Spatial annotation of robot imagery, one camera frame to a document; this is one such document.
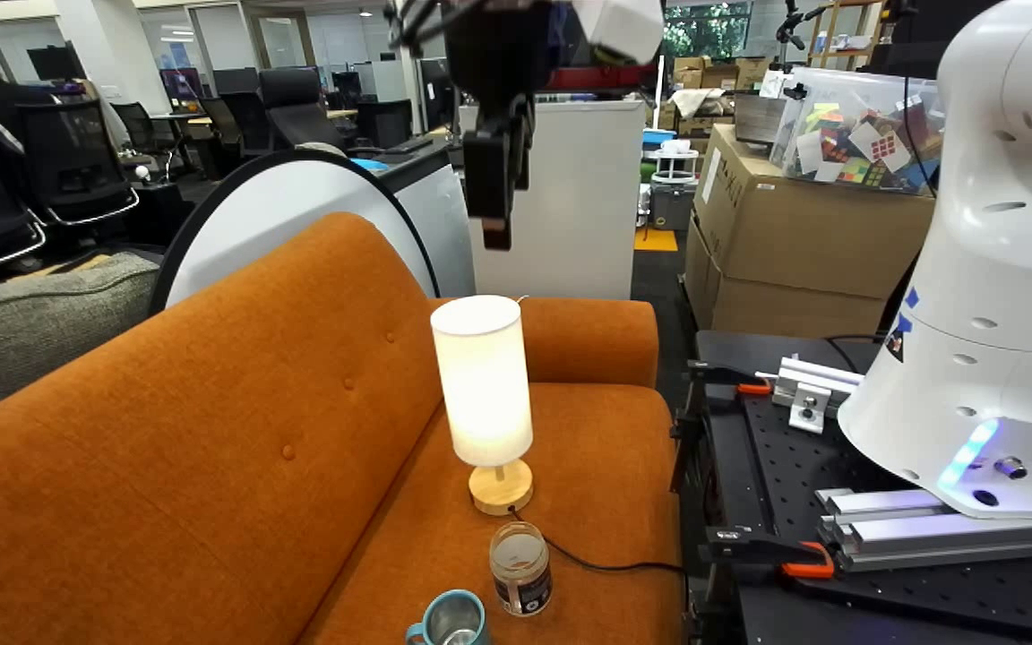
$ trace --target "gray sofa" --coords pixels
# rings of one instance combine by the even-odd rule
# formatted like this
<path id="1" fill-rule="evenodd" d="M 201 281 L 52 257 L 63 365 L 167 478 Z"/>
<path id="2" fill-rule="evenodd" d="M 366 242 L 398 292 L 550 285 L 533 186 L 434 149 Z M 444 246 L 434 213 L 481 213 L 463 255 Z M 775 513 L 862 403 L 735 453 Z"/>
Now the gray sofa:
<path id="1" fill-rule="evenodd" d="M 149 257 L 101 255 L 0 285 L 0 398 L 148 318 L 154 281 Z"/>

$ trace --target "orange sofa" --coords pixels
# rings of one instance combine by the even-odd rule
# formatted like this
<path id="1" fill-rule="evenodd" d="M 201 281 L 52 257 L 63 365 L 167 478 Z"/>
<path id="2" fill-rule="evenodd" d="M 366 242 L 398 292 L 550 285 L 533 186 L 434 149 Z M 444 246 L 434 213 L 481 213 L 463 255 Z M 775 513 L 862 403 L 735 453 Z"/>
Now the orange sofa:
<path id="1" fill-rule="evenodd" d="M 0 403 L 0 641 L 400 641 L 444 589 L 499 645 L 677 641 L 661 571 L 550 559 L 549 608 L 500 612 L 428 307 L 337 217 Z M 523 327 L 525 521 L 593 562 L 677 562 L 652 307 L 523 303 Z"/>

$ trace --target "lamp base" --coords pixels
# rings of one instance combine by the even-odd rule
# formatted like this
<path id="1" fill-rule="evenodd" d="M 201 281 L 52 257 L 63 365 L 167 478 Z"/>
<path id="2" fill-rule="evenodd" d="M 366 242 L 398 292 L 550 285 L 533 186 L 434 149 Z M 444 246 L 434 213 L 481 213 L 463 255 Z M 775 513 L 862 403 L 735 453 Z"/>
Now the lamp base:
<path id="1" fill-rule="evenodd" d="M 531 502 L 531 467 L 525 461 L 509 461 L 509 467 L 493 467 L 493 470 L 471 470 L 469 478 L 469 490 L 471 490 L 471 506 L 482 515 L 509 515 L 509 508 L 523 508 Z"/>

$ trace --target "table lamp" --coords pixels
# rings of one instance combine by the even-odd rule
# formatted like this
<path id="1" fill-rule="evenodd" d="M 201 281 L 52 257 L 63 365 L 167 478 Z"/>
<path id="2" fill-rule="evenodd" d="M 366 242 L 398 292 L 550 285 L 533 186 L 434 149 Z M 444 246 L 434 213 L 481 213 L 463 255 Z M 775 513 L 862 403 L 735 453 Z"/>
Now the table lamp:
<path id="1" fill-rule="evenodd" d="M 523 362 L 519 306 L 476 295 L 428 317 L 452 450 L 476 467 L 471 506 L 509 515 L 531 502 L 531 395 Z"/>

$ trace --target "white lampshade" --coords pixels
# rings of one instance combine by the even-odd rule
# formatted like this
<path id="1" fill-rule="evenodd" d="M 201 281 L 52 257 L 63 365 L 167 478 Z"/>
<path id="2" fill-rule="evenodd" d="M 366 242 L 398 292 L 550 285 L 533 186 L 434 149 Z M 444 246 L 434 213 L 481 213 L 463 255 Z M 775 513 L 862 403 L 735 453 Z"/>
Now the white lampshade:
<path id="1" fill-rule="evenodd" d="M 531 395 L 519 306 L 457 299 L 428 318 L 452 450 L 463 461 L 509 467 L 531 450 Z"/>

